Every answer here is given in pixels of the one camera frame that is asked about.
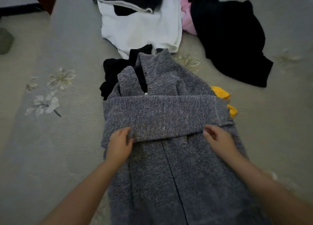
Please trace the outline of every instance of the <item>gray carpet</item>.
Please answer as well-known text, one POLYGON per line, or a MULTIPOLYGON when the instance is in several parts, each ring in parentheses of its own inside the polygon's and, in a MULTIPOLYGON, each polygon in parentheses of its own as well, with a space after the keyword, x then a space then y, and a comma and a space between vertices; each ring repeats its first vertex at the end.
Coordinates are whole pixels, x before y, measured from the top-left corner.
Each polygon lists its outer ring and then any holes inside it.
MULTIPOLYGON (((277 61, 267 88, 222 75, 195 36, 183 35, 180 52, 200 59, 199 77, 232 94, 231 105, 239 111, 235 122, 251 160, 288 178, 313 201, 313 0, 251 1, 266 35, 264 54, 277 61), (289 52, 281 54, 286 48, 289 52)), ((37 223, 102 161, 98 88, 104 80, 103 61, 119 54, 101 38, 100 28, 101 15, 92 0, 57 0, 33 73, 38 88, 25 94, 1 155, 1 224, 37 223), (76 71, 72 85, 64 91, 49 89, 49 75, 60 67, 76 71), (24 116, 35 96, 54 90, 62 117, 55 112, 24 116)), ((105 197, 92 223, 108 221, 105 197)))

